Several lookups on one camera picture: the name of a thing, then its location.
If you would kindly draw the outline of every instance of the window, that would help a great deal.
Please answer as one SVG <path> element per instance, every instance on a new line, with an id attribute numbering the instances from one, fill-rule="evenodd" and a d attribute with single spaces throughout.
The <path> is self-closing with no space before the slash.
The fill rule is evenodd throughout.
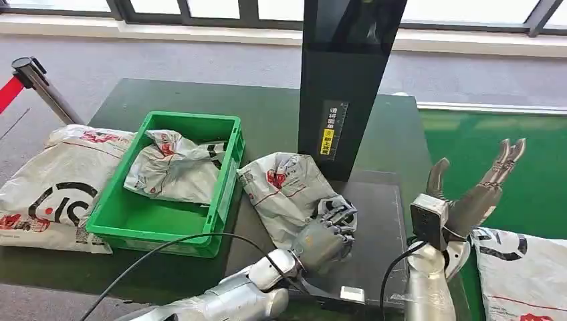
<path id="1" fill-rule="evenodd" d="M 408 0 L 404 21 L 524 23 L 538 0 Z"/>
<path id="2" fill-rule="evenodd" d="M 110 12 L 106 0 L 8 0 L 7 2 L 11 8 L 20 9 Z"/>
<path id="3" fill-rule="evenodd" d="M 176 0 L 131 0 L 135 12 L 138 13 L 168 13 L 180 15 Z"/>
<path id="4" fill-rule="evenodd" d="M 302 21 L 303 6 L 304 0 L 258 0 L 258 16 L 265 20 Z"/>
<path id="5" fill-rule="evenodd" d="M 187 0 L 191 17 L 239 19 L 238 0 Z"/>
<path id="6" fill-rule="evenodd" d="M 565 2 L 561 3 L 557 11 L 548 20 L 546 28 L 567 29 L 567 5 Z"/>
<path id="7" fill-rule="evenodd" d="M 308 1 L 319 1 L 320 8 L 325 5 L 333 14 L 341 14 L 336 8 L 341 10 L 346 2 L 339 1 L 348 0 Z M 559 5 L 561 1 L 408 0 L 400 28 L 497 31 L 524 33 L 530 37 L 539 33 L 567 35 L 567 5 Z M 300 30 L 304 4 L 305 0 L 0 0 L 0 13 L 114 17 L 126 23 Z"/>

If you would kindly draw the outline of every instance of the green plastic crate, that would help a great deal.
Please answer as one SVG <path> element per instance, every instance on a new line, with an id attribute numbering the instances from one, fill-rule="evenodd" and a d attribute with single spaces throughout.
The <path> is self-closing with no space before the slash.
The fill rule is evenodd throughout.
<path id="1" fill-rule="evenodd" d="M 148 129 L 175 130 L 197 144 L 212 140 L 228 140 L 210 207 L 149 199 L 123 187 L 124 180 L 140 150 L 152 144 L 151 139 L 144 134 Z M 87 231 L 95 233 L 111 247 L 140 251 L 150 251 L 165 242 L 186 235 L 222 232 L 234 191 L 236 170 L 244 153 L 244 145 L 238 117 L 151 112 L 144 119 L 132 145 L 103 190 L 87 222 Z M 208 236 L 180 242 L 162 251 L 179 255 L 215 257 L 220 245 L 220 236 Z"/>

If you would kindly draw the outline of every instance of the gray carpet floor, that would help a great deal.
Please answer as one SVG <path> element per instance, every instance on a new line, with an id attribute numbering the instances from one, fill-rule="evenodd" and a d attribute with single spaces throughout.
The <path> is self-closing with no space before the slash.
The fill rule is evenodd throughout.
<path id="1" fill-rule="evenodd" d="M 89 120 L 121 78 L 298 88 L 298 47 L 234 43 L 126 41 L 0 35 L 0 84 L 10 63 L 36 56 L 49 79 Z M 567 108 L 567 60 L 394 52 L 380 92 L 423 102 L 472 102 Z M 31 90 L 0 115 L 0 184 L 41 150 L 62 123 Z M 93 296 L 0 285 L 0 320 L 74 320 Z M 139 308 L 108 299 L 93 320 Z"/>

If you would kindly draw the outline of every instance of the silver robotic arm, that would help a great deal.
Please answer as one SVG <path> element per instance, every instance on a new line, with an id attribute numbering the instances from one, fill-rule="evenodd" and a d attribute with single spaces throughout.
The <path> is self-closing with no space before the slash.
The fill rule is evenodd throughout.
<path id="1" fill-rule="evenodd" d="M 496 208 L 502 195 L 501 184 L 525 149 L 525 139 L 512 146 L 508 139 L 503 140 L 498 156 L 482 180 L 456 201 L 443 196 L 443 174 L 449 161 L 443 158 L 433 166 L 426 195 L 420 195 L 411 206 L 414 232 L 428 244 L 407 259 L 406 320 L 456 320 L 447 281 L 469 258 L 471 248 L 467 237 Z M 412 244 L 410 249 L 420 243 Z"/>
<path id="2" fill-rule="evenodd" d="M 224 321 L 270 320 L 288 306 L 289 284 L 303 274 L 317 273 L 328 262 L 346 255 L 354 241 L 356 209 L 341 196 L 323 199 L 313 220 L 289 250 L 268 255 L 282 275 L 264 257 L 220 281 L 204 294 L 166 306 L 151 307 L 117 321 Z"/>

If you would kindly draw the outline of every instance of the dark green tabletop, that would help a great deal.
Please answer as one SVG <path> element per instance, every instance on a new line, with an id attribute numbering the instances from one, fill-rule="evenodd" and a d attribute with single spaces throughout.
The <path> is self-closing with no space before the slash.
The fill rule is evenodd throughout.
<path id="1" fill-rule="evenodd" d="M 275 151 L 295 152 L 297 148 L 297 89 L 125 79 L 103 103 L 90 126 L 136 131 L 152 110 L 240 117 L 246 141 L 244 162 Z M 409 203 L 423 191 L 430 167 L 415 99 L 378 95 L 354 169 L 398 174 L 408 232 Z M 240 190 L 237 187 L 235 193 L 240 194 Z M 247 197 L 237 195 L 233 199 L 227 229 L 233 227 L 236 234 L 265 245 L 267 233 Z M 380 246 L 388 245 L 377 245 L 377 253 Z M 113 255 L 93 255 L 4 247 L 0 248 L 0 282 L 98 294 L 141 255 L 119 249 Z M 229 239 L 223 241 L 215 259 L 160 254 L 134 270 L 112 295 L 137 302 L 170 302 L 201 293 L 224 274 L 236 272 L 259 257 L 248 245 Z M 303 310 L 301 304 L 295 309 L 303 311 L 303 316 L 312 313 Z"/>

